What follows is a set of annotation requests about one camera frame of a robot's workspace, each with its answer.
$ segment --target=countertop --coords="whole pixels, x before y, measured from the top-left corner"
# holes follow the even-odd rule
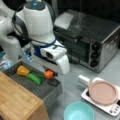
[[[100,77],[117,86],[120,86],[120,50],[100,73],[95,73],[82,65],[71,64],[71,70],[68,74],[64,76],[59,75],[58,80],[62,82],[63,93],[48,110],[50,120],[64,120],[64,110],[70,103],[84,101],[81,98],[81,93],[85,88],[78,82],[79,75],[84,75],[91,80],[95,77]],[[93,108],[95,112],[95,120],[120,119],[120,114],[117,117],[112,117],[92,104],[88,102],[86,103]]]

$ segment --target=blue bowl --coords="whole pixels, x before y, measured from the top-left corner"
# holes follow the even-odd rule
[[[70,104],[64,112],[64,120],[94,120],[93,109],[84,102]]]

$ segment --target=black cable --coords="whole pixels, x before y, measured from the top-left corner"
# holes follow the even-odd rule
[[[16,25],[15,25],[16,13],[17,13],[20,9],[22,9],[27,3],[28,3],[28,2],[22,4],[22,5],[15,11],[15,13],[14,13],[14,15],[13,15],[13,17],[12,17],[13,27],[15,28],[15,30],[17,30],[17,32],[18,32],[23,38],[28,39],[28,40],[30,40],[31,42],[34,41],[34,42],[38,42],[38,43],[41,43],[41,44],[44,44],[44,45],[49,45],[49,43],[40,42],[40,41],[31,39],[31,38],[25,36],[25,35],[16,27]],[[53,46],[65,48],[64,46],[61,46],[61,45],[53,45]]]

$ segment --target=oven control knob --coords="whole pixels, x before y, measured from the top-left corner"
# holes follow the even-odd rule
[[[92,60],[90,63],[90,67],[94,68],[98,65],[98,61],[97,60]]]
[[[91,55],[92,59],[97,59],[99,57],[99,54],[97,52],[93,52]]]
[[[100,44],[98,42],[95,42],[93,45],[92,45],[92,50],[94,51],[97,51],[100,49]]]

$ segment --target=wooden surface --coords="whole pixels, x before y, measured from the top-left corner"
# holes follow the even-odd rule
[[[0,114],[5,120],[49,120],[44,102],[1,72]]]

